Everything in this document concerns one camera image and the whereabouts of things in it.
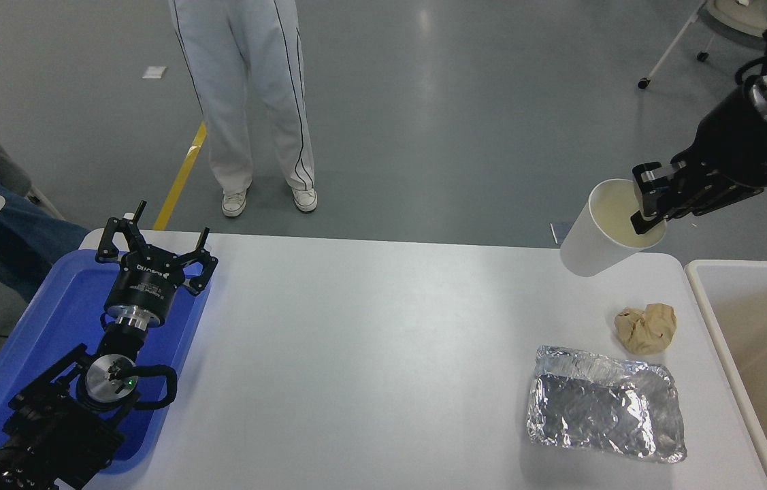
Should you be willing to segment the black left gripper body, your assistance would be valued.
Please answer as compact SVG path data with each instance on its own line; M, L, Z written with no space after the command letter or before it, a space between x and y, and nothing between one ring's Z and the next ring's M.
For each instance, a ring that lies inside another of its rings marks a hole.
M165 322L178 286L184 282L183 269L174 264L172 252L129 252L120 257L118 278L110 289L104 310L113 319L132 307L145 310L157 322Z

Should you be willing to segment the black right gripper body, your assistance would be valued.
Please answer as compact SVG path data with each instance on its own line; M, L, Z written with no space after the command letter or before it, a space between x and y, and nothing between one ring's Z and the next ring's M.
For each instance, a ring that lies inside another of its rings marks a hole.
M767 187L767 122L744 88L732 90L702 118L691 145L672 162L703 163L738 185Z

